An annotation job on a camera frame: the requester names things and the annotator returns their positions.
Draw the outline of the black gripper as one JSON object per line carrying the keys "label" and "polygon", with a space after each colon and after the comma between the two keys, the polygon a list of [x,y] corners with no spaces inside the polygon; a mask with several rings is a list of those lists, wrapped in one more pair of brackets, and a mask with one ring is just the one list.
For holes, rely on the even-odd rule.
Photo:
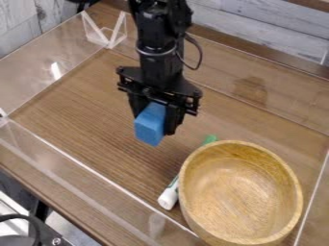
{"label": "black gripper", "polygon": [[185,114],[197,115],[202,91],[184,77],[184,51],[137,48],[141,65],[117,69],[118,89],[127,93],[134,117],[150,103],[166,107],[165,135],[173,135]]}

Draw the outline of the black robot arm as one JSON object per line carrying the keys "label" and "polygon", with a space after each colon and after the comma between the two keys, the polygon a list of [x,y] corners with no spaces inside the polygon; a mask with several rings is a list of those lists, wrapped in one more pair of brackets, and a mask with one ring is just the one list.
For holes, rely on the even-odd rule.
{"label": "black robot arm", "polygon": [[184,77],[184,44],[196,41],[188,34],[193,10],[186,0],[127,2],[141,64],[117,69],[118,89],[127,93],[134,115],[141,115],[150,103],[165,107],[164,134],[173,135],[184,118],[198,113],[202,98],[202,90]]}

